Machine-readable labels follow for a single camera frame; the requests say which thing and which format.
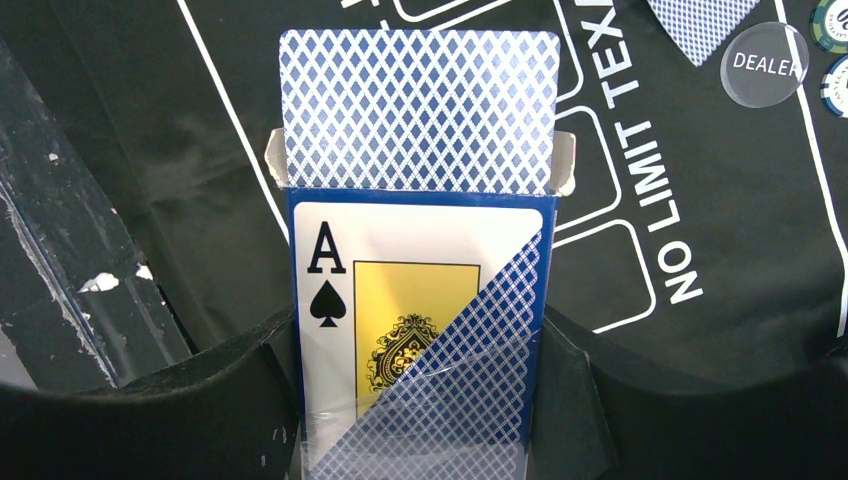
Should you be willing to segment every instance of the blue card box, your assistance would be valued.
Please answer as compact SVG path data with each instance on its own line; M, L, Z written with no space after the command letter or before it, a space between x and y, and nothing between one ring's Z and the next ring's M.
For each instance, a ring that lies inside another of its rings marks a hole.
M533 239L312 462L309 425L333 412L302 412L306 478L524 478L557 198L313 188L287 188L286 194L290 219L301 202L530 208L542 214ZM298 248L314 245L297 245L294 231L290 238L294 263Z

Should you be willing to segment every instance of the blue diamond pattern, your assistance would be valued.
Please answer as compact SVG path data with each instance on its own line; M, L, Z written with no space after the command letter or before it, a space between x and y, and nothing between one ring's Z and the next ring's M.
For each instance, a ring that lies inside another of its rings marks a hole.
M279 58L291 185L546 193L559 70L556 35L292 30L280 38ZM315 98L317 105L308 101ZM543 108L530 111L530 105ZM386 141L387 131L393 142ZM528 151L517 148L525 142ZM314 159L319 165L307 170ZM418 163L443 169L401 174ZM356 164L363 174L354 173ZM454 176L456 164L477 165L481 176L469 177L467 168Z
M759 0L648 0L689 61L700 67Z
M523 478L541 233L310 469L313 480Z

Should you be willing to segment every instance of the yellow card center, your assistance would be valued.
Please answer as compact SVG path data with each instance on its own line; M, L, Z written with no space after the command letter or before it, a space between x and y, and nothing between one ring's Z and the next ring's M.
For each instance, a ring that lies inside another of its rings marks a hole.
M477 295L478 265L353 262L357 414Z

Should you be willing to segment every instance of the white paint chip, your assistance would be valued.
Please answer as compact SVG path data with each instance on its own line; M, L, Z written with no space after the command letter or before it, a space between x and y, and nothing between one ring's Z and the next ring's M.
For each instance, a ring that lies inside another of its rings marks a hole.
M138 271L135 272L135 276L138 278L143 278L145 280L153 281L153 274L150 273L150 269L147 268L147 265L138 266Z
M85 282L80 288L79 293L85 292L108 292L121 284L121 281L115 278L111 273L98 273L96 277Z

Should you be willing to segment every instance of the card logo emblem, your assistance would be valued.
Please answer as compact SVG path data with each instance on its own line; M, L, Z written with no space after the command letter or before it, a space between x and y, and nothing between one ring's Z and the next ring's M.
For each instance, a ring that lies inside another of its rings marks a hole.
M388 388L438 336L430 317L416 313L398 317L392 330L377 339L380 346L371 354L367 365L369 390L378 393Z

